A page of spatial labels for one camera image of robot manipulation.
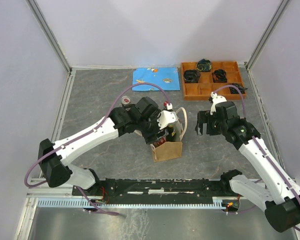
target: white plastic part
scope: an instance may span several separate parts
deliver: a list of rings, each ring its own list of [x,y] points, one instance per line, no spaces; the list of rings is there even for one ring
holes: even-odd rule
[[[165,107],[167,110],[172,110],[172,103],[168,103]]]
[[[292,185],[295,191],[300,194],[300,186],[297,185],[282,169],[276,159],[269,152],[264,140],[262,138],[256,138],[256,140],[259,142],[259,144],[262,146],[262,148],[265,150],[266,154],[270,157],[274,164],[280,169],[282,174],[288,179],[289,183]],[[258,172],[261,179],[264,181],[264,184],[270,191],[271,197],[276,204],[285,202],[286,197],[289,197],[290,199],[293,199],[295,197],[289,190],[288,186],[285,184],[281,176],[277,173],[270,162],[264,157],[253,139],[249,140],[248,144],[243,144],[239,148],[239,151],[249,160],[254,169]],[[249,196],[244,194],[242,195],[245,196],[248,200],[252,200],[249,198]]]
[[[140,137],[142,137],[142,133],[139,130],[134,130],[134,133],[136,133],[137,135],[139,135]]]
[[[208,204],[102,204],[102,209],[226,209],[222,206],[222,199],[212,199]],[[41,208],[93,208],[86,199],[82,198],[39,198],[37,207]]]
[[[216,105],[219,103],[226,102],[227,99],[224,96],[218,95],[214,92],[211,92],[210,96],[212,98],[212,106],[211,106],[210,114],[212,115],[213,113],[216,112]]]
[[[86,129],[70,137],[54,142],[55,145],[53,146],[53,148],[56,149],[57,147],[65,144],[66,142],[92,130],[102,121],[102,119],[96,124],[93,124],[92,126],[89,126]],[[112,122],[112,120],[110,118],[107,118],[104,124],[100,126],[96,132],[92,132],[89,135],[67,145],[65,148],[57,151],[56,154],[61,155],[61,162],[63,163],[63,165],[68,166],[70,163],[72,163],[73,160],[75,160],[77,157],[84,154],[85,152],[89,151],[90,149],[106,141],[117,138],[119,136],[119,133],[117,129],[114,129],[114,125],[115,124]]]
[[[95,184],[96,179],[90,170],[83,169],[72,164],[69,164],[68,168],[72,171],[72,174],[70,179],[66,181],[67,184],[79,186],[82,189],[88,189]]]
[[[161,111],[160,117],[156,120],[160,130],[167,127],[169,124],[174,124],[178,121],[178,116],[174,111]]]
[[[266,210],[266,201],[273,200],[269,190],[249,180],[245,175],[237,175],[229,183],[232,191],[244,196],[262,211]]]

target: brown paper bag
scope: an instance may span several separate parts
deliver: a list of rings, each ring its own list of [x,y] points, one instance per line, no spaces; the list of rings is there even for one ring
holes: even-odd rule
[[[177,137],[180,141],[166,141],[162,145],[155,147],[153,144],[150,144],[153,161],[161,162],[170,159],[180,158],[182,156],[182,138],[187,130],[188,120],[187,120],[187,113],[183,107],[180,107],[177,111],[177,114],[183,111],[184,114],[184,128],[180,122],[180,120],[175,124],[175,131]]]

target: metal pole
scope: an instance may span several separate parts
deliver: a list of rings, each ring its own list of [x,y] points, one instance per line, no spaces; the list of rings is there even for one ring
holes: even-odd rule
[[[257,44],[256,48],[254,49],[249,61],[246,63],[245,67],[247,70],[250,70],[252,66],[255,64],[257,61],[260,53],[262,52],[264,46],[266,45],[266,42],[268,41],[270,35],[274,31],[275,27],[277,26],[281,16],[285,12],[289,2],[291,0],[282,0],[281,3],[279,4],[275,14],[273,15],[271,21],[269,22],[268,26],[266,27],[259,43]]]
[[[54,49],[54,51],[56,52],[58,58],[60,59],[63,67],[65,68],[65,70],[68,73],[71,73],[71,66],[69,65],[66,57],[64,56],[63,52],[61,51],[59,44],[57,42],[57,39],[55,38],[53,32],[51,31],[51,29],[49,28],[43,13],[41,12],[39,5],[37,4],[36,0],[25,0],[31,11],[33,12],[36,20],[38,21],[38,23],[40,24],[45,36],[47,37],[48,41],[50,42],[52,48]]]

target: paper bag handle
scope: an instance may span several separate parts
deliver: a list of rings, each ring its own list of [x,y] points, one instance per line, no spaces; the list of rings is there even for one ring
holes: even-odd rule
[[[184,116],[184,128],[183,128],[183,131],[180,135],[180,141],[181,141],[182,138],[184,137],[184,135],[186,133],[186,130],[187,130],[187,127],[188,127],[188,118],[187,118],[187,112],[186,112],[184,107],[180,107],[177,111],[175,111],[175,113],[178,114],[180,111],[183,112],[183,116]]]

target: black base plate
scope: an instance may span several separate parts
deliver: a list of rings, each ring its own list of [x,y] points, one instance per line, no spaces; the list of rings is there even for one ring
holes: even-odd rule
[[[222,180],[208,179],[112,179],[101,180],[85,193],[103,196],[108,204],[212,204],[212,197],[236,197]],[[73,196],[81,196],[76,187]]]

